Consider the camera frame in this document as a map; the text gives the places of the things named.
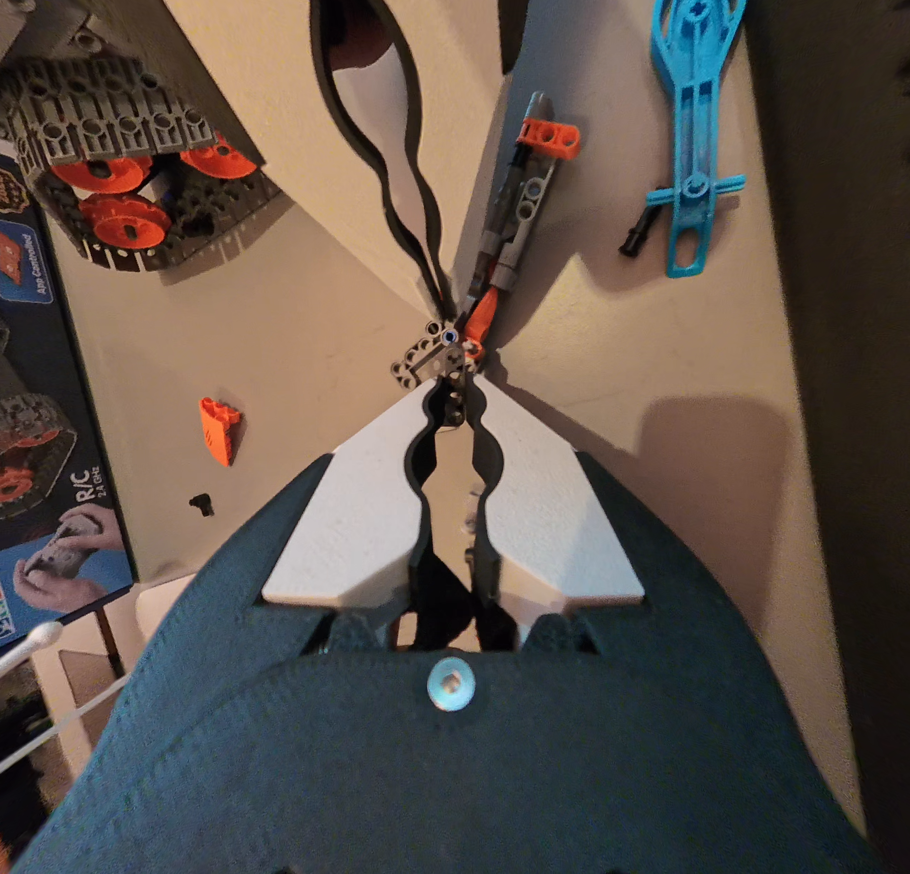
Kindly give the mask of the black connector pin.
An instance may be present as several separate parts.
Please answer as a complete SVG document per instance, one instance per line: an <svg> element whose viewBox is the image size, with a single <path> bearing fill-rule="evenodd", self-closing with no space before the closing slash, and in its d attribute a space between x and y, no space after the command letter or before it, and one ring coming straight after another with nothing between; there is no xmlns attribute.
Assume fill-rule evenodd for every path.
<svg viewBox="0 0 910 874"><path fill-rule="evenodd" d="M628 231L627 237L618 249L619 254L627 258L636 258L647 242L655 220L660 215L662 207L657 205L646 206L636 223Z"/></svg>

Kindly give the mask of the dark blue robot kit box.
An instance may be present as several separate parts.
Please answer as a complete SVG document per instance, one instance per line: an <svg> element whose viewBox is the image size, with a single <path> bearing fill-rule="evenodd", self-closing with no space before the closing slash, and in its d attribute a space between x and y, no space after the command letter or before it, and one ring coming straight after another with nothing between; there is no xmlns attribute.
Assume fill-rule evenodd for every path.
<svg viewBox="0 0 910 874"><path fill-rule="evenodd" d="M2 653L137 580L46 219L1 157Z"/></svg>

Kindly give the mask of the person's right hand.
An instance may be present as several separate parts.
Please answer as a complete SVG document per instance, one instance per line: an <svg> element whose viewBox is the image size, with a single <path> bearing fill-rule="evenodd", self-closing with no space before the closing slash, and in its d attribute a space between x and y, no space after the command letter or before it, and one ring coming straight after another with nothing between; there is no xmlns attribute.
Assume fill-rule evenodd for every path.
<svg viewBox="0 0 910 874"><path fill-rule="evenodd" d="M333 72L363 69L392 46L369 0L328 0L328 62Z"/></svg>

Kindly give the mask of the orange wedge brick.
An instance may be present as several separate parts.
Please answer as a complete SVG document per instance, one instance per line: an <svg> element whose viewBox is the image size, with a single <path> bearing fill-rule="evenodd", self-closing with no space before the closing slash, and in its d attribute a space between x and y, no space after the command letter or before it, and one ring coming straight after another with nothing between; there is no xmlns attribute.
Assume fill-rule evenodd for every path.
<svg viewBox="0 0 910 874"><path fill-rule="evenodd" d="M490 286L473 309L461 332L461 346L465 362L473 369L479 368L484 359L484 343L490 333L498 304L499 290Z"/></svg>
<svg viewBox="0 0 910 874"><path fill-rule="evenodd" d="M199 415L204 442L211 457L221 466L231 467L234 459L233 429L241 423L243 413L205 397L199 400Z"/></svg>

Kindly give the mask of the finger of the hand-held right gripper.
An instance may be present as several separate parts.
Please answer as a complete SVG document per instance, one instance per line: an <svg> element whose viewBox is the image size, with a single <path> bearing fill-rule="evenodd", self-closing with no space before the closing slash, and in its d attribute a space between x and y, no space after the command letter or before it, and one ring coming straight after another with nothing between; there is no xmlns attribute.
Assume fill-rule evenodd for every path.
<svg viewBox="0 0 910 874"><path fill-rule="evenodd" d="M392 203L388 166L343 108L312 0L163 0L264 159L269 179L427 316L450 298Z"/></svg>
<svg viewBox="0 0 910 874"><path fill-rule="evenodd" d="M500 0L379 0L392 49L390 107L368 116L389 170L393 211L455 309L473 269L480 185L491 177L509 79Z"/></svg>

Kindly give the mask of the grey tracked toy robot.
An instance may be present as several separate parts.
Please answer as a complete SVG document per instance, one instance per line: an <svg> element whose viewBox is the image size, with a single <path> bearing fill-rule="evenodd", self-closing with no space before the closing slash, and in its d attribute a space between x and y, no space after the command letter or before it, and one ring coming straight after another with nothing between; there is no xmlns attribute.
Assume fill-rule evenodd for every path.
<svg viewBox="0 0 910 874"><path fill-rule="evenodd" d="M290 199L164 0L1 0L2 143L86 260L224 264Z"/></svg>

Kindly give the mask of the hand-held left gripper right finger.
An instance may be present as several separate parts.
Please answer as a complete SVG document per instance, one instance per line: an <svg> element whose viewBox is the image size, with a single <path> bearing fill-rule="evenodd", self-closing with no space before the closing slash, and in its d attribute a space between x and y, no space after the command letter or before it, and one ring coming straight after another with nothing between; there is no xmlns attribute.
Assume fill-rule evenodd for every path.
<svg viewBox="0 0 910 874"><path fill-rule="evenodd" d="M634 605L644 588L579 454L482 376L466 389L477 504L473 582L516 622Z"/></svg>

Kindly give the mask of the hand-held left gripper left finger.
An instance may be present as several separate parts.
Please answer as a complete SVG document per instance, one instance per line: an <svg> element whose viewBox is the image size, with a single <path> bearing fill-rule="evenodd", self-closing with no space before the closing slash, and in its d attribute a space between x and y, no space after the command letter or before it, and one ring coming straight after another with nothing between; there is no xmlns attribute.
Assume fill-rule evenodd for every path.
<svg viewBox="0 0 910 874"><path fill-rule="evenodd" d="M385 611L401 605L423 507L406 475L429 425L422 383L332 452L261 595L271 604Z"/></svg>

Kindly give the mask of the blue plastic brick tool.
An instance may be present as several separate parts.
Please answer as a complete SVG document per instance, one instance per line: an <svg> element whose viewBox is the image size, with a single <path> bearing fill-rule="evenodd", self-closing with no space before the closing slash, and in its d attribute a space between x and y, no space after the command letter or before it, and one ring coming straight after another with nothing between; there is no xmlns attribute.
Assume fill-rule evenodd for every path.
<svg viewBox="0 0 910 874"><path fill-rule="evenodd" d="M648 192L672 211L666 276L704 270L717 199L738 193L743 174L721 178L717 153L722 74L747 0L655 0L651 55L673 109L673 181Z"/></svg>

